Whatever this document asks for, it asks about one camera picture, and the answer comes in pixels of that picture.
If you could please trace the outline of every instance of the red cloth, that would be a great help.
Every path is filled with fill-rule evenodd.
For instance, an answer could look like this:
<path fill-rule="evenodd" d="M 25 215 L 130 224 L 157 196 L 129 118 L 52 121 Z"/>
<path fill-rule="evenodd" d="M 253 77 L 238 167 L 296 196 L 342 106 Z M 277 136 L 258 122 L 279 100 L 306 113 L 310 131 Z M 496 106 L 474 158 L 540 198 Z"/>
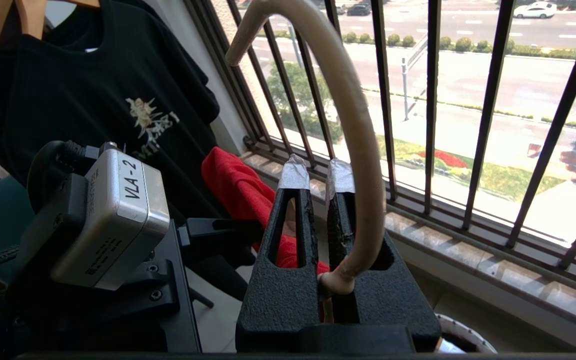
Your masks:
<path fill-rule="evenodd" d="M 215 147 L 201 163 L 201 177 L 233 219 L 256 219 L 264 229 L 268 226 L 275 191 L 263 183 L 240 158 Z M 259 251 L 259 246 L 260 243 L 254 244 L 254 250 Z M 295 237 L 281 235 L 276 264 L 280 268 L 297 268 Z M 328 271 L 329 266 L 320 261 L 317 273 Z"/>

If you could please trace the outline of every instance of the window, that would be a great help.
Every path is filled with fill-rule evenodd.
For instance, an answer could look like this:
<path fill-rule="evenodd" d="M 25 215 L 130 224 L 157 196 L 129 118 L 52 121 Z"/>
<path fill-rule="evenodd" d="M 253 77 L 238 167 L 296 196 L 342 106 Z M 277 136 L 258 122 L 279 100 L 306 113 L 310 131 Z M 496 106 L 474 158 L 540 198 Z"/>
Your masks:
<path fill-rule="evenodd" d="M 229 7 L 231 18 L 216 11 L 222 24 L 245 11 L 212 2 Z M 576 280 L 576 13 L 535 21 L 513 18 L 512 2 L 430 1 L 348 16 L 322 4 L 361 81 L 389 205 Z M 240 86 L 259 114 L 250 148 L 278 161 L 297 153 L 324 178 L 327 159 L 350 159 L 309 53 L 272 16 Z"/>

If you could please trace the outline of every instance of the white car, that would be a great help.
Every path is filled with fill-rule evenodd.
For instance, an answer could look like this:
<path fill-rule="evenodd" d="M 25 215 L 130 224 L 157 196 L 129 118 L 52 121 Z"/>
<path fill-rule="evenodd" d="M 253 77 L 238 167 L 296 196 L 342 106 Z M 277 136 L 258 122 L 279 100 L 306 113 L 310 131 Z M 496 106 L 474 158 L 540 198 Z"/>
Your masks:
<path fill-rule="evenodd" d="M 523 5 L 523 6 L 518 6 L 516 9 L 514 9 L 514 13 L 512 13 L 514 15 L 515 18 L 540 18 L 540 19 L 546 19 L 546 18 L 552 18 L 555 13 L 557 12 L 557 6 L 555 6 L 555 4 L 551 4 L 550 2 L 545 2 L 545 1 L 538 1 L 538 2 L 533 2 L 530 5 Z"/>

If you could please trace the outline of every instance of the black t-shirt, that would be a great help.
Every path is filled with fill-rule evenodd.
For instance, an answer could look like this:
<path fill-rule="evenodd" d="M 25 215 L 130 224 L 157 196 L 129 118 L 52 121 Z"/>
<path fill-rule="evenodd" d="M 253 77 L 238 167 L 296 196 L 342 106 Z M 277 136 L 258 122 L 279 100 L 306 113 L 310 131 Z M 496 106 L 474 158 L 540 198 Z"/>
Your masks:
<path fill-rule="evenodd" d="M 86 10 L 69 18 L 90 20 L 68 32 L 78 49 L 20 39 L 4 122 L 9 170 L 25 183 L 35 153 L 49 141 L 114 141 L 161 171 L 166 197 L 181 214 L 225 216 L 201 178 L 219 112 L 208 78 L 146 11 L 110 0 Z"/>
<path fill-rule="evenodd" d="M 115 1 L 138 7 L 154 16 L 157 20 L 160 19 L 156 12 L 142 0 Z M 43 41 L 60 48 L 74 51 L 85 51 L 86 49 L 94 48 L 96 44 L 99 43 L 103 33 L 101 23 L 99 21 L 94 21 L 94 14 L 91 13 L 91 11 L 92 10 L 90 9 L 86 9 L 86 7 L 75 7 L 74 11 L 64 21 L 62 21 L 62 23 L 47 34 L 44 34 Z M 3 143 L 3 132 L 6 110 L 9 102 L 10 87 L 13 81 L 15 62 L 17 59 L 16 47 L 21 36 L 20 34 L 10 36 L 11 32 L 21 32 L 19 14 L 15 9 L 14 3 L 11 5 L 11 11 L 6 19 L 4 30 L 9 32 L 9 39 L 7 39 L 6 45 L 0 48 L 0 165 L 2 165 L 7 171 L 11 171 L 9 159 Z M 22 184 L 26 183 L 25 177 L 19 178 L 14 171 L 12 174 Z"/>

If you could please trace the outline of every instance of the dark car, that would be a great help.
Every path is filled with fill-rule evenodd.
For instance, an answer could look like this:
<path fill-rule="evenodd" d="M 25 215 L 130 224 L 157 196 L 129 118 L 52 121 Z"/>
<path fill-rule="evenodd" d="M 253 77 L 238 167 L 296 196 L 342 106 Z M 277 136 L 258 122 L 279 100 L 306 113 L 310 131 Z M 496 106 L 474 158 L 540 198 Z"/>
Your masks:
<path fill-rule="evenodd" d="M 366 4 L 355 4 L 348 9 L 346 15 L 348 16 L 366 16 L 370 15 L 370 6 Z"/>

